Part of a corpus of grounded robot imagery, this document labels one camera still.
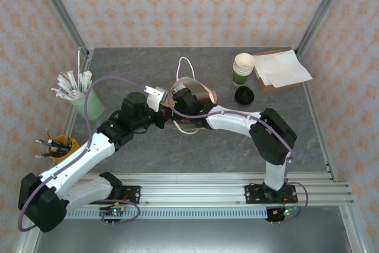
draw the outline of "cardboard box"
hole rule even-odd
[[[291,50],[291,48],[289,47],[289,48],[286,48],[286,49],[267,50],[265,52],[253,53],[252,55],[253,56],[270,55],[272,53],[286,52],[287,50]],[[286,86],[283,86],[283,87],[276,88],[273,85],[265,85],[263,83],[262,79],[258,77],[258,74],[256,73],[255,68],[254,68],[254,74],[255,74],[256,80],[258,80],[258,85],[259,85],[259,87],[261,87],[261,90],[263,92],[271,92],[271,91],[276,91],[276,90],[282,90],[282,89],[287,89],[287,88],[292,88],[292,87],[298,87],[298,86],[301,85],[301,82],[299,82],[299,83],[290,84],[290,85],[286,85]]]

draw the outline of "stack of paper cups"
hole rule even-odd
[[[254,57],[248,53],[240,53],[233,62],[233,82],[236,85],[245,84],[255,65]]]

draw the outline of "pencil holder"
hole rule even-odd
[[[77,109],[80,115],[82,115],[82,117],[85,118],[84,100],[78,102],[71,101],[71,104]],[[96,93],[93,90],[91,90],[91,93],[89,93],[88,96],[87,110],[88,118],[90,120],[97,119],[104,112],[104,105],[102,104],[99,97],[97,97]]]
[[[65,137],[67,136],[58,136],[56,138],[54,138],[53,140],[55,142],[58,142],[60,144],[65,144]],[[65,160],[67,157],[69,157],[71,154],[73,154],[75,151],[77,151],[81,146],[79,145],[79,143],[76,141],[76,139],[73,139],[71,137],[67,137],[68,138],[68,142],[71,141],[71,143],[68,143],[68,144],[71,144],[71,148],[69,150],[69,152],[66,154],[66,155],[63,155],[61,157],[54,157],[54,156],[51,156],[52,159],[55,161],[55,162],[62,162],[63,160]]]

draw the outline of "green cup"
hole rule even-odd
[[[71,104],[77,109],[79,114],[82,115],[83,118],[85,118],[84,100],[78,102],[71,102]],[[99,97],[97,97],[96,93],[93,90],[91,90],[91,93],[88,96],[87,112],[88,118],[90,120],[97,119],[104,112],[104,105],[102,104]]]
[[[248,80],[250,74],[248,75],[239,75],[236,73],[236,71],[233,70],[233,82],[236,85],[243,85],[246,83],[246,80]]]

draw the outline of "yellow cup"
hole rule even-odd
[[[69,152],[66,154],[66,155],[63,155],[61,157],[54,157],[54,156],[51,156],[51,158],[55,161],[55,162],[62,162],[63,160],[65,160],[67,157],[69,157],[71,154],[73,154],[75,151],[77,151],[81,146],[79,145],[79,143],[76,141],[76,139],[73,139],[71,137],[68,136],[68,141],[71,140],[71,149],[69,150]],[[56,138],[54,138],[54,141],[55,142],[59,142],[61,144],[64,144],[65,142],[65,136],[58,136]]]

